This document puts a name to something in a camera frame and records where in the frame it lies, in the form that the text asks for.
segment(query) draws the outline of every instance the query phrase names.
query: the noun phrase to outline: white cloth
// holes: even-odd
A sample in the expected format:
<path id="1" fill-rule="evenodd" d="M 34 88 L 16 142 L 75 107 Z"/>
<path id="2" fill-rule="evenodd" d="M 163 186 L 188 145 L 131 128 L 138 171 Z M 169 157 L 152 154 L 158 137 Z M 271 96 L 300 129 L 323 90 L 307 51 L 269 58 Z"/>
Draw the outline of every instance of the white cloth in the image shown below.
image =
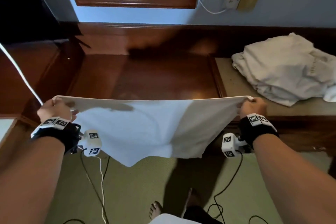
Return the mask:
<path id="1" fill-rule="evenodd" d="M 174 215 L 163 213 L 154 218 L 149 224 L 199 224 L 192 220 L 181 219 Z"/>
<path id="2" fill-rule="evenodd" d="M 59 96 L 74 102 L 81 131 L 95 129 L 101 149 L 127 167 L 147 156 L 200 158 L 249 96 L 198 100 L 111 100 Z"/>
<path id="3" fill-rule="evenodd" d="M 290 33 L 245 46 L 233 67 L 264 97 L 286 106 L 312 97 L 336 102 L 336 57 Z"/>

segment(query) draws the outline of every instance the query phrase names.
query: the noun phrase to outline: hand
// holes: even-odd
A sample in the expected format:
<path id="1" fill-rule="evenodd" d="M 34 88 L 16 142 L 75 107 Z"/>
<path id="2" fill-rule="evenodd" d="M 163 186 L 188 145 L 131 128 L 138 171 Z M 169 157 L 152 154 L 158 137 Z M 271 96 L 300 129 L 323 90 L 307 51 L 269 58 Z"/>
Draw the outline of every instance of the hand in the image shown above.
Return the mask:
<path id="1" fill-rule="evenodd" d="M 262 98 L 245 100 L 240 109 L 240 118 L 244 118 L 251 113 L 257 113 L 263 116 L 267 115 L 267 104 Z"/>
<path id="2" fill-rule="evenodd" d="M 51 117 L 61 117 L 66 120 L 74 121 L 76 119 L 77 110 L 70 111 L 70 108 L 64 103 L 64 101 L 57 97 L 49 99 L 41 108 L 37 111 L 37 115 L 41 119 L 41 123 L 44 123 Z"/>

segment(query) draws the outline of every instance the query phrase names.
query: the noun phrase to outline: black wristband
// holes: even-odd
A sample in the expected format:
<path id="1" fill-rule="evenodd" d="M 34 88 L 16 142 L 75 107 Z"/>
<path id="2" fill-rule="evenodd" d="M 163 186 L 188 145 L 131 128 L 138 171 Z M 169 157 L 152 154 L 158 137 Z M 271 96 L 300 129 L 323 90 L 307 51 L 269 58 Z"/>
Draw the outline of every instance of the black wristband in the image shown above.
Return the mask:
<path id="1" fill-rule="evenodd" d="M 68 152 L 76 152 L 77 144 L 80 140 L 80 126 L 78 129 L 73 128 L 75 127 L 74 124 L 68 124 L 67 126 L 63 130 L 56 128 L 40 128 L 31 139 L 36 140 L 40 137 L 54 137 L 64 144 L 64 154 Z"/>
<path id="2" fill-rule="evenodd" d="M 259 124 L 252 126 L 248 117 L 242 118 L 239 122 L 241 139 L 246 141 L 252 148 L 254 140 L 264 134 L 272 134 L 279 137 L 279 134 L 270 125 Z"/>

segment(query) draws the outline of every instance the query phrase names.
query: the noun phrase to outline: drawer handle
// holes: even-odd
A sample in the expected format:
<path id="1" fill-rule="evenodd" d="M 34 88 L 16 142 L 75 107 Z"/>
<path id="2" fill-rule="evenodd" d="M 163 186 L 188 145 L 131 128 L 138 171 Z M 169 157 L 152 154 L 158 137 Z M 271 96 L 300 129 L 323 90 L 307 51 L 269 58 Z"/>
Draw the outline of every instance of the drawer handle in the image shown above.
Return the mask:
<path id="1" fill-rule="evenodd" d="M 313 149 L 316 151 L 325 151 L 326 148 L 325 147 L 320 147 L 320 146 L 313 146 Z"/>

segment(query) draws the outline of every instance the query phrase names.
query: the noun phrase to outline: beige bench surface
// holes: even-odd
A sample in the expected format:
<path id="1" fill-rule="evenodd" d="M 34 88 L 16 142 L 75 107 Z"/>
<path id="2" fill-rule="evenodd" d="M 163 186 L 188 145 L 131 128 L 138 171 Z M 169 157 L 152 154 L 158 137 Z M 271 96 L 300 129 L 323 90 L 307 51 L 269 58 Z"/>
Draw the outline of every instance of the beige bench surface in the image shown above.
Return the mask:
<path id="1" fill-rule="evenodd" d="M 216 63 L 228 97 L 244 95 L 262 97 L 246 81 L 246 78 L 243 77 L 237 69 L 232 67 L 231 59 L 216 58 Z M 325 102 L 322 98 L 301 100 L 292 107 L 280 105 L 268 99 L 265 99 L 265 101 L 268 103 L 267 111 L 269 116 L 336 115 L 336 102 L 328 103 Z"/>

